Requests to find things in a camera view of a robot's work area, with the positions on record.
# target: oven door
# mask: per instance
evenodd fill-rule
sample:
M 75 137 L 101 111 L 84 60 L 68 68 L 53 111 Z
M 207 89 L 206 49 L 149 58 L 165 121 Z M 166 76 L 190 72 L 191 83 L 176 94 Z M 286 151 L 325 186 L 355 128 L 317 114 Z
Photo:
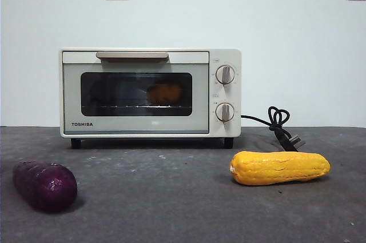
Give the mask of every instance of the oven door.
M 207 52 L 63 53 L 64 134 L 208 134 Z

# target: oven handle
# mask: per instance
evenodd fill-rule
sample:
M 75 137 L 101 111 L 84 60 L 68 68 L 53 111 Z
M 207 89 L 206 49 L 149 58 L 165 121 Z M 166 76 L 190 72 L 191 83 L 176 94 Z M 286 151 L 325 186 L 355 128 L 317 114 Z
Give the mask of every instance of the oven handle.
M 96 53 L 96 57 L 101 60 L 107 61 L 145 61 L 145 62 L 158 62 L 168 61 L 169 54 L 166 52 L 127 52 L 127 51 L 99 51 Z

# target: oven window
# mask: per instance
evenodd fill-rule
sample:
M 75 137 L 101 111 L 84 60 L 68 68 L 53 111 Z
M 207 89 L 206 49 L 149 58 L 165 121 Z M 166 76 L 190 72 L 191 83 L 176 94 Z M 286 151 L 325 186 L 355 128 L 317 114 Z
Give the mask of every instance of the oven window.
M 85 116 L 189 116 L 189 73 L 83 73 Z

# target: concrete floor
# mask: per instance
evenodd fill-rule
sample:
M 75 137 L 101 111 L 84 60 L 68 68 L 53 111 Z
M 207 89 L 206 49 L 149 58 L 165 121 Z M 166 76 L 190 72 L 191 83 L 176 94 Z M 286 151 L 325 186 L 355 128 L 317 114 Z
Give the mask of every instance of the concrete floor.
M 366 129 L 289 128 L 331 172 L 309 182 L 242 186 L 229 163 L 241 150 L 281 150 L 267 128 L 220 140 L 87 140 L 71 150 L 59 128 L 1 128 L 1 242 L 366 242 Z M 12 168 L 67 166 L 78 198 L 65 212 L 34 210 Z

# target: white toaster oven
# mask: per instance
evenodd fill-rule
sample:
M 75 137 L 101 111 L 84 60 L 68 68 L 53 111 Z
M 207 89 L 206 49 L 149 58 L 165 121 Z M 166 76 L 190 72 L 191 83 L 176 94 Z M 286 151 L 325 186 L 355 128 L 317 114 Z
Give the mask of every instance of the white toaster oven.
M 60 132 L 85 138 L 240 135 L 237 49 L 62 49 Z

